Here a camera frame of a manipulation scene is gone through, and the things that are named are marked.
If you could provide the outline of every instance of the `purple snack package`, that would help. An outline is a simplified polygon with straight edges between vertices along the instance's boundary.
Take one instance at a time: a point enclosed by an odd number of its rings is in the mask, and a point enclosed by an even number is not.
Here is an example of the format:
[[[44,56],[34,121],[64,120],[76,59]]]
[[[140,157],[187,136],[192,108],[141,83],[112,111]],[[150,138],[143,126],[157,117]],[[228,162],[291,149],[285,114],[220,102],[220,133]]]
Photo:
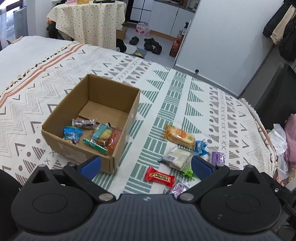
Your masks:
[[[219,163],[225,164],[225,154],[223,152],[213,151],[211,164],[215,166]]]
[[[172,188],[170,189],[169,194],[173,194],[175,199],[177,199],[177,197],[187,191],[189,189],[189,187],[183,183],[176,183],[174,184],[174,186],[172,186]]]

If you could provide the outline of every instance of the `red snack package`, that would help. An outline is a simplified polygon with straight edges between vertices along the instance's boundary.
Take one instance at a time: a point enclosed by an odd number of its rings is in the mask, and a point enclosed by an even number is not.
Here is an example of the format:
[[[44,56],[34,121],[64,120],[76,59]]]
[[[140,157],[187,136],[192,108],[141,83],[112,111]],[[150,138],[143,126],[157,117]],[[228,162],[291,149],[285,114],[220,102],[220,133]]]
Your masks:
[[[165,184],[170,188],[174,185],[175,176],[171,176],[155,170],[153,167],[148,167],[145,179],[147,181],[155,181],[161,184]]]
[[[115,147],[119,141],[119,138],[121,136],[121,130],[118,130],[118,129],[113,129],[112,131],[112,134],[111,134],[111,137],[110,137],[110,141],[108,143],[108,146],[107,146],[107,150],[109,152],[110,155],[113,154],[113,151],[115,150]]]

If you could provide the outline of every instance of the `pink cloth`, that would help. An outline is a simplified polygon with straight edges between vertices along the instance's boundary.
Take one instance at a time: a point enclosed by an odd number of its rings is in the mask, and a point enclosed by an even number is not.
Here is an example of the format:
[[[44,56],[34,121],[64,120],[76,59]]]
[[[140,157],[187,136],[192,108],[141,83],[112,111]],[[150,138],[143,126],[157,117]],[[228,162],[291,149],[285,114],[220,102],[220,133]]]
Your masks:
[[[289,169],[296,168],[296,114],[291,114],[285,124],[288,149],[284,153],[284,158],[289,161]]]

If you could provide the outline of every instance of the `orange label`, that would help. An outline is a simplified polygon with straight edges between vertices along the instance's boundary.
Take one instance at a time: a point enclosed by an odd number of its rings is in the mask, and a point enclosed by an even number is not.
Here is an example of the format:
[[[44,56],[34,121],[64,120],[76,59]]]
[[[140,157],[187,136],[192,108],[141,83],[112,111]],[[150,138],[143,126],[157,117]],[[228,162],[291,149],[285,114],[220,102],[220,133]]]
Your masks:
[[[186,132],[181,130],[181,129],[178,129],[177,130],[177,135],[178,135],[179,138],[184,139],[186,137]]]

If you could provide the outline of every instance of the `bed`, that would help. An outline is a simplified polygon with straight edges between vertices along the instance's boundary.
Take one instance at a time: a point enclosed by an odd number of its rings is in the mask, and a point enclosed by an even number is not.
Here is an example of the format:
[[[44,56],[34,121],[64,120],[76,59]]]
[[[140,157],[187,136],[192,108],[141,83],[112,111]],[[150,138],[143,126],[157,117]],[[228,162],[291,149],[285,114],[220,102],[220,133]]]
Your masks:
[[[37,53],[30,42],[36,42],[42,52]],[[30,51],[18,52],[28,45]],[[24,37],[8,46],[0,52],[0,64],[4,60],[10,64],[1,70],[5,78],[0,97],[0,167],[21,184],[36,165],[59,169],[69,161],[46,144],[41,125],[86,74],[141,89],[117,173],[100,172],[93,179],[117,197],[165,192],[163,185],[144,180],[148,166],[189,181],[157,162],[175,146],[163,138],[167,123],[194,134],[196,140],[205,139],[209,151],[224,151],[230,169],[250,164],[270,176],[275,172],[275,151],[254,109],[197,78],[113,50],[42,37]]]

